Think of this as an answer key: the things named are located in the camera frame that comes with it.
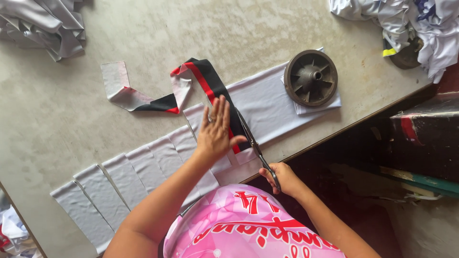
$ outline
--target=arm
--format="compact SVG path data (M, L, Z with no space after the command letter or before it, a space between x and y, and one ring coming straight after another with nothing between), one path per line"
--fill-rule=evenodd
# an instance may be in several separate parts
M156 258L159 242L192 188L234 144L246 141L240 135L228 138L230 104L225 97L215 98L213 107L212 123L207 120L208 107L204 108L198 147L191 158L131 211L118 228L104 258Z
M295 198L306 210L319 235L334 244L349 258L381 258L357 233L342 222L328 207L295 175L285 163L269 165L282 186L282 192ZM261 168L264 176L279 194L268 170Z

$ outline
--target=pink shirt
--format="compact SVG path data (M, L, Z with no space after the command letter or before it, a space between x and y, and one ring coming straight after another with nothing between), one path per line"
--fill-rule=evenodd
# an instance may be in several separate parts
M344 258L338 247L293 219L270 194L219 187L171 225L165 258Z

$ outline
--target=scissor handle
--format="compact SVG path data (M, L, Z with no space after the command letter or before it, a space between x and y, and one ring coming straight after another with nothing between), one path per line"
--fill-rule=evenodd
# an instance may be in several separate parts
M279 183L279 180L277 179L276 173L271 169L271 167L268 165L268 163L266 162L266 160L263 158L261 154L259 155L259 157L261 159L261 162L263 163L263 167L266 168L271 173L271 176L274 179L274 184L276 185L277 190L279 190L279 192L282 192L282 190L280 189L280 183Z

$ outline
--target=cutting table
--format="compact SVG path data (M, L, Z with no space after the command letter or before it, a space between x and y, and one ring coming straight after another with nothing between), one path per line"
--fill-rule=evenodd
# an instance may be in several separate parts
M131 87L157 99L172 92L169 73L190 57L210 60L229 85L323 46L338 70L342 108L262 145L268 162L430 83L421 68L401 70L381 56L381 28L335 17L327 1L86 0L80 12L87 40L73 58L56 63L45 50L0 44L0 181L48 258L97 256L51 191L187 123L182 114L128 112L108 102L102 63L125 61ZM206 101L197 86L185 108Z

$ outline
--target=scissors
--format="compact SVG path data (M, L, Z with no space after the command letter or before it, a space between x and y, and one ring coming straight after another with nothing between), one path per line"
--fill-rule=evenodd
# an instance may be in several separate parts
M271 176L274 179L274 183L276 184L276 188L280 192L281 191L280 190L280 184L279 184L279 180L277 180L276 173L269 167L268 163L263 158L263 155L261 154L260 147L258 146L258 143L255 141L255 138L253 138L253 134L250 131L249 126L247 125L246 121L242 117L241 112L239 112L239 110L237 110L237 108L235 108L235 109L236 109L236 112L237 112L237 116L239 117L239 120L241 121L242 127L244 128L244 132L247 135L247 140L250 143L250 145L252 146L253 150L255 151L255 155L257 155L257 157L260 158L261 162L263 163L263 167L265 169L267 169L271 173Z

